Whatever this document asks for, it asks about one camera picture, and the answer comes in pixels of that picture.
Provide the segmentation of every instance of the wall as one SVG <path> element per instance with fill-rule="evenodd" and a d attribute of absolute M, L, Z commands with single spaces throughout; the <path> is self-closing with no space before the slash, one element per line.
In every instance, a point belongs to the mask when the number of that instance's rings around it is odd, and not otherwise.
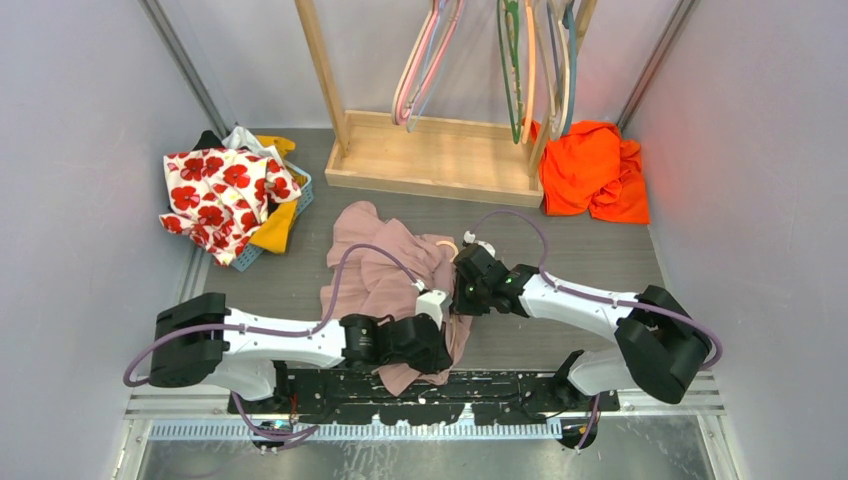
<path fill-rule="evenodd" d="M 629 129 L 750 478 L 844 478 L 848 4 L 700 2 Z"/>
<path fill-rule="evenodd" d="M 225 118 L 254 127 L 330 127 L 294 2 L 162 3 Z M 345 108 L 391 109 L 431 3 L 315 0 Z M 676 4 L 598 2 L 580 52 L 575 118 L 618 119 Z M 495 21 L 493 0 L 466 0 L 428 115 L 509 121 Z"/>
<path fill-rule="evenodd" d="M 105 478 L 188 254 L 161 157 L 208 122 L 139 2 L 3 2 L 0 39 L 0 477 Z"/>

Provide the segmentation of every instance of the orange garment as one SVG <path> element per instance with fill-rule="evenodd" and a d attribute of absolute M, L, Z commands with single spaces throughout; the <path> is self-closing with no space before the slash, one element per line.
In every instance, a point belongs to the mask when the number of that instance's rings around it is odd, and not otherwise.
<path fill-rule="evenodd" d="M 530 134 L 535 140 L 539 124 Z M 577 215 L 589 209 L 608 222 L 651 223 L 639 142 L 622 140 L 612 123 L 583 121 L 545 146 L 539 178 L 546 215 Z"/>

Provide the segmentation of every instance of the yellow garment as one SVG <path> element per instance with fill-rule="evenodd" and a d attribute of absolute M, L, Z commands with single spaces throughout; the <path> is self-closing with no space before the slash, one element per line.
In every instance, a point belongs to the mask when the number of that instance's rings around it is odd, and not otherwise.
<path fill-rule="evenodd" d="M 259 143 L 261 143 L 263 147 L 270 147 L 271 145 L 277 147 L 277 152 L 280 154 L 280 158 L 286 158 L 286 154 L 294 150 L 294 142 L 285 137 L 257 135 L 256 139 L 259 140 Z"/>
<path fill-rule="evenodd" d="M 250 237 L 250 243 L 272 253 L 285 253 L 289 232 L 294 225 L 297 200 L 281 203 L 259 230 Z"/>

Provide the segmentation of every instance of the wooden shelf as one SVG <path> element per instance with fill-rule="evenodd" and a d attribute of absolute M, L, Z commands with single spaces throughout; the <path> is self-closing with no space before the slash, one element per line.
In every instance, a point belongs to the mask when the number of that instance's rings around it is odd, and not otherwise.
<path fill-rule="evenodd" d="M 415 132 L 388 113 L 346 111 L 348 153 L 336 140 L 330 185 L 536 207 L 543 191 L 506 125 L 421 118 Z"/>

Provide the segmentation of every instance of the laundry basket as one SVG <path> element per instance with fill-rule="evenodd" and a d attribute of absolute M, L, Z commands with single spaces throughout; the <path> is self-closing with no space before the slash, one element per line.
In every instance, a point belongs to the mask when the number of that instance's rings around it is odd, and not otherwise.
<path fill-rule="evenodd" d="M 294 181 L 300 186 L 300 198 L 297 199 L 297 210 L 295 210 L 295 216 L 299 216 L 312 203 L 312 200 L 315 199 L 315 194 L 312 193 L 312 176 L 287 160 L 283 161 L 286 163 L 286 167 L 291 170 Z M 243 272 L 259 258 L 259 255 L 262 255 L 262 252 L 264 252 L 262 248 L 248 243 L 241 252 L 241 255 L 233 260 L 230 266 L 239 272 Z"/>

